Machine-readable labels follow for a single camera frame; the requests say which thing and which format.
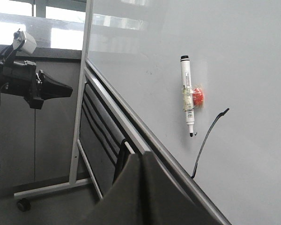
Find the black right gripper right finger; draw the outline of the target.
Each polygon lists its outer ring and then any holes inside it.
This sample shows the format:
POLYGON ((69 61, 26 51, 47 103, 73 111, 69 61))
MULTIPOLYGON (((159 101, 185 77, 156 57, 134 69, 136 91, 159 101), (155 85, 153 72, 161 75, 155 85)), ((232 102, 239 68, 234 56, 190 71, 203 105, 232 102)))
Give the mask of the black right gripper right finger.
POLYGON ((206 225, 206 214, 186 198, 151 152, 141 157, 141 205, 145 225, 206 225))

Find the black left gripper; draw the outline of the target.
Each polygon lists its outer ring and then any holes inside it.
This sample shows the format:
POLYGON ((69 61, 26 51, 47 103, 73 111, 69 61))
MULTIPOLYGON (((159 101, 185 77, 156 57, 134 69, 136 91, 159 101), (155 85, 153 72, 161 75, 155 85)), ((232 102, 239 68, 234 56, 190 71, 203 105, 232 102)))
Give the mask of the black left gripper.
POLYGON ((41 109, 44 100, 71 97, 73 88, 58 82, 43 70, 36 73, 36 63, 14 62, 0 71, 2 93, 21 96, 32 109, 41 109))

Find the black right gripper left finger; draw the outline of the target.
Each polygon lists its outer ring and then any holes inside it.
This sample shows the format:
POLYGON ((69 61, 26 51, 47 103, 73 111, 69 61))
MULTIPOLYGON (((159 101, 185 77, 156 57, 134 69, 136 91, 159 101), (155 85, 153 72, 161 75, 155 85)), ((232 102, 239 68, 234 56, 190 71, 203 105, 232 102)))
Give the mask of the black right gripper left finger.
POLYGON ((117 180, 77 225, 142 225, 143 192, 140 157, 131 154, 117 180))

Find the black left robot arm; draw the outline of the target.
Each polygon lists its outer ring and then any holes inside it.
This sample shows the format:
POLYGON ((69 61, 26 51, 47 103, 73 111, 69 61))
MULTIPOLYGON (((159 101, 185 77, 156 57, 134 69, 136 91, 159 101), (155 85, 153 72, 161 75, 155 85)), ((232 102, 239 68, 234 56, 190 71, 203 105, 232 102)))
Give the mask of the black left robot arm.
POLYGON ((23 97, 32 109, 41 109, 45 100, 68 98, 73 88, 50 77, 43 70, 36 72, 32 61, 14 62, 11 67, 0 62, 0 93, 23 97))

